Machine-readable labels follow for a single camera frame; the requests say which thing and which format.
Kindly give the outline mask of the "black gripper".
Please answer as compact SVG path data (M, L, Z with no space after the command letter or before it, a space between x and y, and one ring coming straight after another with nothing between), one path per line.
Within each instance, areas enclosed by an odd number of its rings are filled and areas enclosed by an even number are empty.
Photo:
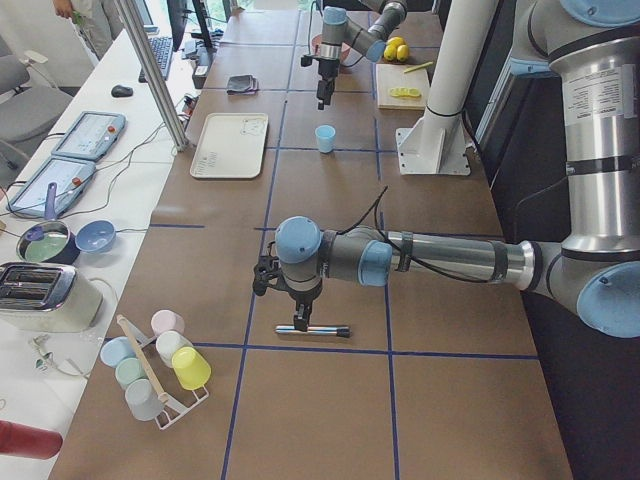
M335 90L335 80L339 74L340 60L305 54L301 57L300 64L302 67L309 67L313 61L318 62L318 74L320 75L316 90L317 108L318 110L324 110L325 100L330 100Z
M271 255L261 255L253 271L254 294L263 296L268 288L286 292L296 302L293 314L294 329L307 332L313 301L320 295L320 281L317 280L310 288L290 286L285 280L279 259Z

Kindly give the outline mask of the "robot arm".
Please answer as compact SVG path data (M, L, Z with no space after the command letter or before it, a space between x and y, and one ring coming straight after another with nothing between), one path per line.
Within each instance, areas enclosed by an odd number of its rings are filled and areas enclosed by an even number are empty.
M323 230L296 216L276 229L254 268L253 290L295 303L282 334L346 337L312 326L323 281L383 286L422 267L469 283L510 283L547 297L594 330L639 334L639 5L635 1L519 1L505 63L515 76L561 81L565 164L535 189L532 169L490 169L505 241L385 231L356 223Z
M393 31L405 21L408 6L406 1L361 1L361 4L379 14L374 24L365 29L352 21L344 8L322 7L321 42L317 48L309 48L309 53L301 57L301 66L308 67L318 62L316 98L318 109L331 104L335 81L339 75L342 46L355 49L371 62L383 56L386 41Z

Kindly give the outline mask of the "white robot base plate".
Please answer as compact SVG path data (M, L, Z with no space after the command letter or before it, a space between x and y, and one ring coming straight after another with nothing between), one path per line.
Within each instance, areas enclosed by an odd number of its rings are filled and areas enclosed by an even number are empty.
M460 175L471 173L461 114L439 116L426 110L411 128L395 132L402 175Z

